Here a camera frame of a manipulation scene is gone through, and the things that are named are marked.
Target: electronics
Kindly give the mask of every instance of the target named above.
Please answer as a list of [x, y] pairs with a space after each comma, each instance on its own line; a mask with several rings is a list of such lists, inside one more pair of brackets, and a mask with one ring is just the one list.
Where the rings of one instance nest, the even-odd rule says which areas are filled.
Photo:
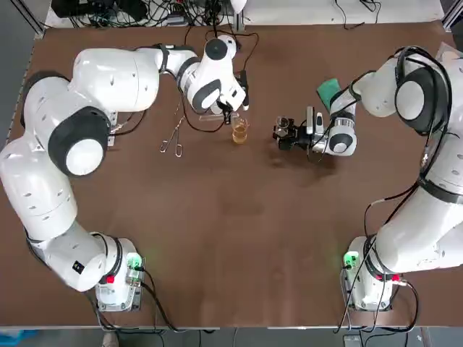
[[113, 5], [114, 0], [51, 0], [51, 9], [60, 18], [103, 12]]

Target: metal frame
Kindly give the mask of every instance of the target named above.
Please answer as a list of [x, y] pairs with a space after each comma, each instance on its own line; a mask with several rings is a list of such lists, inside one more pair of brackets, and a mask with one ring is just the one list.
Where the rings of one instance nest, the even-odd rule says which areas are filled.
[[445, 13], [442, 19], [442, 25], [446, 32], [451, 31], [451, 26], [456, 23], [459, 15], [463, 12], [463, 0], [456, 0], [450, 6], [450, 9]]
[[242, 33], [245, 31], [245, 17], [243, 11], [233, 14], [233, 31], [235, 33]]
[[30, 11], [29, 7], [22, 2], [22, 0], [9, 0], [16, 7], [17, 11], [22, 15], [25, 21], [29, 24], [29, 26], [35, 31], [37, 35], [40, 37], [43, 36], [45, 30], [40, 20]]

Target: amber liquid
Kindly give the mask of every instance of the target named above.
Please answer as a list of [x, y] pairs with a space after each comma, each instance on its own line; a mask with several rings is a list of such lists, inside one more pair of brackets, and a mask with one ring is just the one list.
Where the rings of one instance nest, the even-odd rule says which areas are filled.
[[242, 144], [247, 139], [247, 127], [245, 125], [237, 124], [233, 128], [233, 141], [237, 144]]

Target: green light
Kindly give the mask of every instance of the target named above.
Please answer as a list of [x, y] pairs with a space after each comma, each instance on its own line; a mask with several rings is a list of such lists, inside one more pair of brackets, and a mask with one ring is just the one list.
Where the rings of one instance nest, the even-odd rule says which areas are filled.
[[344, 266], [350, 265], [354, 267], [358, 259], [359, 259], [359, 252], [349, 251], [344, 255]]
[[140, 267], [142, 265], [142, 257], [138, 253], [130, 252], [127, 255], [127, 264], [132, 269]]

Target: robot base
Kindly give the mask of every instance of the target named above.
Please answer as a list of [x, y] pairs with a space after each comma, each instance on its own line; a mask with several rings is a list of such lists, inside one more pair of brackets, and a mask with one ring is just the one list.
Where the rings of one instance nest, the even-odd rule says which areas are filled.
[[352, 289], [351, 304], [356, 310], [361, 311], [386, 311], [390, 309], [390, 300], [392, 295], [392, 282], [374, 278], [367, 270], [365, 264], [354, 280], [359, 266], [363, 262], [363, 245], [366, 237], [360, 236], [355, 238], [349, 246], [348, 252], [344, 255], [344, 266], [350, 265], [351, 268], [345, 270], [344, 290], [348, 293]]
[[130, 240], [119, 239], [119, 241], [122, 245], [122, 266], [114, 276], [114, 282], [98, 284], [95, 287], [98, 308], [101, 312], [140, 310], [142, 289], [127, 282], [128, 277], [134, 278], [134, 276], [143, 280], [143, 273], [129, 269], [127, 255], [137, 254], [137, 250]]

